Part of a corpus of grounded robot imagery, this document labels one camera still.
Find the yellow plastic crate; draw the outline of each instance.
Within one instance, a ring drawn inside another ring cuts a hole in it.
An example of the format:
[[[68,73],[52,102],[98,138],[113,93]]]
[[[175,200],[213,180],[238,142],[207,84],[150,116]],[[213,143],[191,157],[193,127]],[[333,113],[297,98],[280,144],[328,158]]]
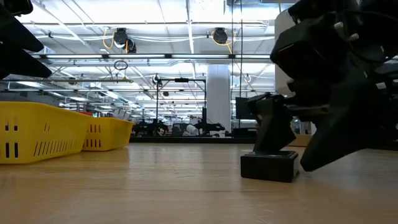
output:
[[[82,150],[87,115],[42,103],[0,102],[0,164],[22,164]]]
[[[108,151],[127,146],[134,123],[116,118],[90,118],[84,151]]]

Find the black square base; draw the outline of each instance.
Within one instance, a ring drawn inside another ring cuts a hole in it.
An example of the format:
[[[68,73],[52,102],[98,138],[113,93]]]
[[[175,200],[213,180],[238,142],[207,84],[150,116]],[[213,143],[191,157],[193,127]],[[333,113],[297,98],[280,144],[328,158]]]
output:
[[[291,183],[299,171],[298,156],[295,151],[243,155],[241,177]]]

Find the fluorescent light fixture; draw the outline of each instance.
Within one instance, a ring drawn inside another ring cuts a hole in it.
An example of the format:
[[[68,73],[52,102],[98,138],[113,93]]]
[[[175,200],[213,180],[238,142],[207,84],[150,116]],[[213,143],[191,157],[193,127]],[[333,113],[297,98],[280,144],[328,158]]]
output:
[[[191,92],[191,91],[193,91],[193,92],[203,92],[203,90],[190,90],[190,89],[166,89],[166,88],[163,88],[163,89],[161,89],[161,90],[159,90],[159,91],[161,91],[161,92],[164,92],[164,91],[169,91],[169,92],[178,92],[178,91],[180,91],[180,90],[183,90],[183,91],[186,91],[186,92]]]
[[[47,58],[102,58],[102,55],[47,55]]]
[[[6,89],[7,91],[40,91],[38,89]]]
[[[236,58],[264,58],[269,59],[269,55],[235,55]]]
[[[86,98],[82,98],[82,97],[70,97],[70,98],[73,100],[76,100],[76,101],[88,101]]]
[[[172,55],[172,58],[228,58],[229,55],[197,55],[197,54],[185,54],[185,55]]]
[[[241,119],[242,122],[256,122],[255,119]]]
[[[178,101],[178,102],[179,101],[189,101],[189,102],[197,101],[197,102],[204,102],[205,100],[204,99],[197,99],[197,100],[195,100],[195,99],[164,99],[164,100],[159,99],[159,101]]]
[[[34,83],[34,82],[17,82],[18,84],[22,84],[22,85],[26,85],[26,86],[30,86],[30,87],[42,87],[42,85],[38,84],[38,83]]]
[[[132,108],[134,108],[134,109],[140,108],[140,106],[139,106],[139,105],[136,105],[136,104],[130,104],[130,106],[131,106]]]
[[[106,52],[107,54],[109,54],[109,52],[106,49],[100,49],[100,51]]]
[[[106,94],[107,94],[109,97],[112,97],[112,98],[114,98],[114,99],[118,99],[118,98],[119,98],[119,96],[118,96],[116,93],[113,93],[112,91],[107,91]]]
[[[165,58],[165,55],[157,54],[120,54],[120,55],[108,55],[109,58]]]
[[[90,90],[90,89],[85,89],[85,90],[77,90],[77,91],[104,91],[104,90],[98,90],[98,89]]]
[[[175,111],[200,111],[197,110],[196,108],[175,108]]]
[[[61,91],[74,91],[74,90],[59,89],[59,90],[43,90],[43,91],[61,92]]]
[[[59,97],[64,97],[63,95],[59,94],[59,93],[53,93],[53,92],[49,92],[50,94],[54,95],[54,96],[59,96]]]

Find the wooden table surface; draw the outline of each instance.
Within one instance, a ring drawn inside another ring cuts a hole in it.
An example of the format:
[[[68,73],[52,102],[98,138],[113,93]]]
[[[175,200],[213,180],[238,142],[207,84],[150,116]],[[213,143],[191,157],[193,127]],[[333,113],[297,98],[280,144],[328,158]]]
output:
[[[240,177],[251,148],[131,144],[1,165],[0,223],[398,223],[398,152],[363,150],[285,184]]]

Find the white pillar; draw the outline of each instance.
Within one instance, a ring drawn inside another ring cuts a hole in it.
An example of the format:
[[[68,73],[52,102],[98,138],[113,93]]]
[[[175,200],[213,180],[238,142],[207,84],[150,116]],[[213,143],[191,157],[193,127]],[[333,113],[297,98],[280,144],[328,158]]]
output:
[[[230,80],[228,65],[207,66],[207,118],[213,123],[222,124],[229,132],[231,132]]]

